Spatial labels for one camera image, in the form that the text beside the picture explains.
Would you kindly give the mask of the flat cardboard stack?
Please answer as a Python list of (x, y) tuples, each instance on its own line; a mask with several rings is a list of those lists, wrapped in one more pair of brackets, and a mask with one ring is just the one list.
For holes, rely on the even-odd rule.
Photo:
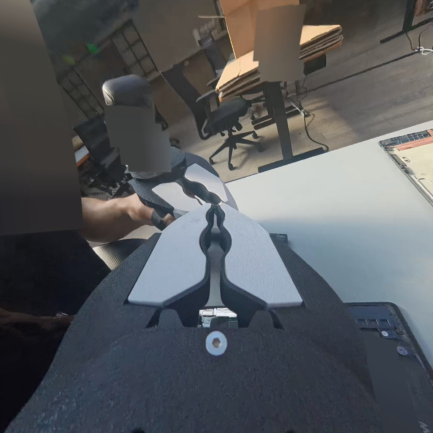
[[(300, 35), (300, 61), (302, 75), (313, 66), (313, 61), (342, 45), (344, 36), (341, 25), (304, 25)], [(253, 60), (254, 52), (239, 57), (224, 68), (218, 83), (216, 95), (220, 102), (240, 96), (247, 90), (258, 89), (261, 84), (259, 62)]]

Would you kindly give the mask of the laptop bottom cover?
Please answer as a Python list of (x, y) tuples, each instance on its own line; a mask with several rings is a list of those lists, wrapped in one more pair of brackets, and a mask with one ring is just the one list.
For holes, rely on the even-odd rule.
[(433, 130), (432, 127), (378, 142), (379, 146), (406, 178), (433, 204)]

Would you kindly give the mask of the person's left forearm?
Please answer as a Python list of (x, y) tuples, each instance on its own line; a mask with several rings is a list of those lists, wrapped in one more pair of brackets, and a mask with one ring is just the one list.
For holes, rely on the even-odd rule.
[(122, 239), (140, 227), (129, 214), (130, 199), (103, 201), (81, 198), (82, 226), (80, 235), (91, 242), (113, 242)]

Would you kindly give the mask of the office chair with headrest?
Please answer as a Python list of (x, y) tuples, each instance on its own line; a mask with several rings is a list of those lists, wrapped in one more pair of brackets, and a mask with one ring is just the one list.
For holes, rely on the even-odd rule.
[(171, 171), (169, 133), (156, 121), (150, 83), (135, 74), (102, 86), (104, 113), (74, 127), (88, 150), (79, 169), (82, 197), (115, 198), (128, 190), (126, 171), (160, 175)]

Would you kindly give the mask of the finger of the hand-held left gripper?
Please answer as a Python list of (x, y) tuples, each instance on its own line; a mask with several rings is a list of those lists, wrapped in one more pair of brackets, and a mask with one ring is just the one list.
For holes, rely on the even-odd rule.
[(164, 217), (170, 214), (173, 217), (182, 217), (204, 205), (204, 202), (188, 195), (177, 182), (162, 183), (152, 188), (152, 192), (158, 197), (153, 208)]
[(225, 203), (238, 210), (235, 199), (225, 183), (218, 176), (196, 163), (186, 168), (184, 184), (190, 192), (204, 202), (211, 203), (214, 206)]

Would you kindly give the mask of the person's left hand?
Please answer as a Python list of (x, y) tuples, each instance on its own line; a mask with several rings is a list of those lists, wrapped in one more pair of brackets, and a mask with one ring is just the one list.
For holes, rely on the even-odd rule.
[(175, 217), (170, 213), (161, 217), (154, 208), (145, 205), (137, 194), (125, 198), (126, 213), (132, 221), (132, 230), (142, 226), (154, 226), (159, 230), (164, 230), (175, 221)]

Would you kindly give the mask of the black laptop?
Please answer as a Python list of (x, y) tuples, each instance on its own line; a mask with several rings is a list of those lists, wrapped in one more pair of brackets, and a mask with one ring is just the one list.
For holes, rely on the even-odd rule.
[(285, 370), (264, 398), (266, 432), (432, 432), (432, 369), (394, 304), (344, 304), (270, 234), (305, 302), (269, 310), (271, 359)]

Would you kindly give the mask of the black frame desk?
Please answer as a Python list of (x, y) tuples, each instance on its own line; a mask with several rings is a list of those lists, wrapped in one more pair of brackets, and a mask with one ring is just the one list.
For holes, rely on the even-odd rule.
[[(307, 75), (326, 67), (326, 65), (327, 65), (326, 54), (320, 55), (319, 57), (313, 60), (307, 61), (306, 65), (304, 65), (304, 70), (301, 76), (301, 78), (303, 78), (302, 83), (300, 83), (300, 79), (295, 80), (295, 94), (291, 96), (289, 93), (286, 93), (286, 98), (289, 101), (291, 99), (299, 100), (298, 97), (300, 96), (301, 92), (303, 92), (304, 95), (306, 95), (307, 90), (305, 89), (304, 85), (305, 85), (305, 80), (307, 78)], [(269, 116), (268, 123), (270, 123), (270, 125), (275, 124), (277, 127), (282, 159), (258, 167), (258, 173), (263, 173), (268, 170), (279, 168), (284, 165), (288, 165), (297, 161), (306, 160), (314, 156), (318, 156), (320, 154), (329, 152), (329, 147), (327, 145), (312, 139), (306, 126), (306, 118), (303, 118), (300, 115), (298, 110), (294, 108), (293, 105), (291, 104), (291, 101), (290, 101), (290, 107), (293, 108), (293, 110), (287, 113), (287, 108), (285, 106), (285, 102), (283, 98), (283, 90), (280, 84), (278, 84), (277, 82), (267, 82), (262, 85), (262, 88), (265, 97), (265, 105)], [(319, 147), (303, 152), (301, 154), (294, 155), (291, 138), (290, 138), (290, 131), (288, 127), (288, 119), (289, 117), (296, 116), (297, 114), (299, 114), (304, 120), (304, 129), (307, 138), (309, 138), (311, 142), (318, 144)]]

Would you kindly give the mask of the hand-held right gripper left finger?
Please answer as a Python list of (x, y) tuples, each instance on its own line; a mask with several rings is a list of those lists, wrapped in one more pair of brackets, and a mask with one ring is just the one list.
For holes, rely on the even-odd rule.
[(210, 296), (208, 244), (214, 206), (199, 206), (162, 231), (127, 298), (130, 304), (199, 310)]

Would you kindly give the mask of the person's dark clothed body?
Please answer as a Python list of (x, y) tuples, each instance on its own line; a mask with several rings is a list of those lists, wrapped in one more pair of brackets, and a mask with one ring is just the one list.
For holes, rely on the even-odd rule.
[[(74, 231), (2, 236), (0, 252), (0, 303), (7, 311), (75, 315), (110, 273)], [(1, 432), (46, 375), (66, 331), (0, 335)]]

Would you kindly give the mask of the black office chair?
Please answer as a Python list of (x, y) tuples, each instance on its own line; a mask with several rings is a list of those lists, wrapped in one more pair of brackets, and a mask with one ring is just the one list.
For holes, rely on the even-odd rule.
[(258, 135), (254, 130), (241, 133), (242, 125), (240, 118), (246, 116), (251, 104), (243, 97), (235, 97), (232, 100), (222, 102), (215, 110), (211, 110), (210, 100), (216, 95), (214, 90), (200, 95), (195, 100), (193, 115), (196, 121), (199, 137), (205, 141), (217, 134), (227, 137), (224, 143), (208, 158), (211, 165), (214, 164), (213, 158), (222, 150), (228, 149), (228, 168), (235, 170), (231, 159), (238, 144), (253, 145), (259, 152), (263, 151), (258, 142)]

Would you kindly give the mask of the standing cardboard box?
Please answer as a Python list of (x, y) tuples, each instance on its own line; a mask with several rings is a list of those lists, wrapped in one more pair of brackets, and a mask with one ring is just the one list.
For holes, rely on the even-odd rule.
[(298, 6), (298, 0), (221, 0), (235, 59), (254, 48), (258, 11), (281, 6)]

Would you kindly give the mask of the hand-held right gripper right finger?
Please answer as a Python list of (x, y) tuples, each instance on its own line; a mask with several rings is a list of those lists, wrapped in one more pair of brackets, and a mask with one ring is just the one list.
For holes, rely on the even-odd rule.
[(301, 306), (303, 299), (270, 234), (226, 203), (216, 210), (224, 251), (220, 293), (225, 306), (232, 311)]

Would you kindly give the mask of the black desk leg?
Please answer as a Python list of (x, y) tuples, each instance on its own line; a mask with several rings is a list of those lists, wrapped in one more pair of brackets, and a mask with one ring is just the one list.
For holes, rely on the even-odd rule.
[(390, 35), (382, 40), (380, 44), (388, 43), (396, 38), (407, 35), (409, 32), (416, 30), (424, 25), (430, 24), (433, 21), (432, 16), (427, 19), (423, 19), (416, 24), (414, 24), (414, 19), (423, 17), (426, 14), (432, 14), (433, 10), (432, 0), (408, 0), (405, 8), (405, 13), (403, 17), (402, 29), (394, 35)]

